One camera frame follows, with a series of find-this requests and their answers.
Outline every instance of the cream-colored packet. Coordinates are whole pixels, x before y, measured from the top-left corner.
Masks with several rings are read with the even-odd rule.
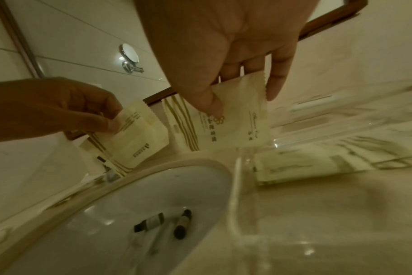
[[[115,118],[115,134],[89,134],[81,148],[124,177],[149,156],[168,145],[168,130],[142,101],[135,101]]]
[[[367,170],[412,167],[412,121],[340,139],[254,155],[260,184]]]
[[[219,119],[199,112],[179,95],[162,100],[178,144],[200,151],[253,147],[271,141],[263,72],[213,85],[212,90],[224,106]]]

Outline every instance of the wall-mounted makeup mirror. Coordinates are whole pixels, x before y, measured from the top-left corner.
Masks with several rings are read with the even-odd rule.
[[[135,49],[127,44],[123,43],[119,46],[120,54],[122,55],[123,69],[128,73],[140,72],[144,73],[144,69],[137,66],[139,63],[139,57]]]

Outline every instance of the small bottle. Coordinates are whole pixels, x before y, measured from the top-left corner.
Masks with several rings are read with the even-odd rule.
[[[160,212],[158,215],[151,216],[134,226],[134,232],[141,232],[143,230],[149,231],[164,223],[164,213]]]
[[[191,222],[191,217],[192,217],[191,210],[187,209],[183,211],[183,214],[180,217],[179,221],[177,222],[176,228],[174,229],[174,232],[173,232],[176,239],[181,240],[185,238],[189,224]]]

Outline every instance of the packet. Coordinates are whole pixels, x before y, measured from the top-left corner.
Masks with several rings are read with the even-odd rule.
[[[162,100],[171,131],[181,147],[200,151],[255,147],[271,141],[263,72],[211,88],[224,105],[221,118],[198,111],[179,95]]]
[[[168,130],[143,101],[134,101],[115,118],[115,134],[89,133],[80,148],[124,177],[168,145]]]
[[[412,121],[356,135],[256,153],[260,184],[412,167]]]

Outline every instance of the oval sink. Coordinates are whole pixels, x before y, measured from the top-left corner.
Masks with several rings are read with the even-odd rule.
[[[44,235],[3,274],[168,274],[218,222],[230,186],[228,171],[209,166],[179,167],[136,180]],[[192,211],[192,221],[186,237],[178,240],[172,233],[184,209]],[[143,246],[133,248],[133,226],[160,212],[164,224],[140,232]],[[145,256],[136,265],[132,255],[138,249]]]

